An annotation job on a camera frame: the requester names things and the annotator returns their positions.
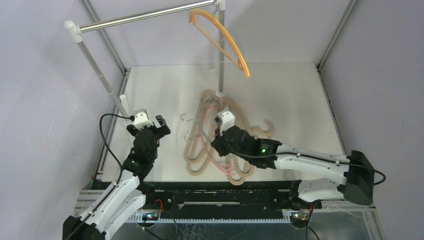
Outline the orange wire hanger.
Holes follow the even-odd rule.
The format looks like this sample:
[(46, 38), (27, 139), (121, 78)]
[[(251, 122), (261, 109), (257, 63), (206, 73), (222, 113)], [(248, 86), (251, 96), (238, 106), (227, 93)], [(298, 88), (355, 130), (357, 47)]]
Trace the orange wire hanger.
[[(197, 17), (203, 17), (208, 20), (218, 31), (223, 35), (223, 38), (228, 42), (229, 46), (235, 53), (236, 59), (234, 60), (231, 56), (224, 50), (224, 47), (220, 46), (220, 44), (213, 39), (213, 37), (208, 33), (207, 30), (203, 28)], [(251, 74), (248, 68), (248, 65), (238, 48), (236, 42), (232, 38), (231, 34), (224, 27), (224, 24), (220, 22), (212, 13), (207, 12), (200, 8), (194, 8), (189, 10), (188, 12), (188, 20), (189, 22), (198, 29), (206, 39), (208, 39), (231, 63), (233, 63), (239, 70), (241, 70), (246, 79), (250, 78)]]

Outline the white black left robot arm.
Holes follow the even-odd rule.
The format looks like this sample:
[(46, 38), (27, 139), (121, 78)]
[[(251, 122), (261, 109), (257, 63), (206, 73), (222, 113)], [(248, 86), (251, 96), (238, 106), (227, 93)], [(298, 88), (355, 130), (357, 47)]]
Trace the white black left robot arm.
[(171, 133), (161, 115), (155, 118), (159, 126), (144, 111), (128, 117), (126, 129), (134, 140), (125, 161), (118, 163), (118, 177), (84, 212), (64, 221), (62, 239), (110, 240), (134, 212), (155, 205), (154, 186), (145, 178), (158, 157), (160, 139)]

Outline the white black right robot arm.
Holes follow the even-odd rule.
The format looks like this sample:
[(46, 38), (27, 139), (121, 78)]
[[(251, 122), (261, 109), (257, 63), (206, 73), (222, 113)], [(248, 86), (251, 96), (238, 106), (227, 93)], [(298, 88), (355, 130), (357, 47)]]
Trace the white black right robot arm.
[(289, 203), (302, 208), (320, 200), (344, 199), (356, 205), (373, 204), (376, 169), (365, 154), (326, 154), (296, 148), (280, 141), (254, 138), (235, 123), (230, 111), (218, 113), (212, 147), (219, 156), (236, 155), (259, 169), (313, 173), (318, 179), (292, 182)]

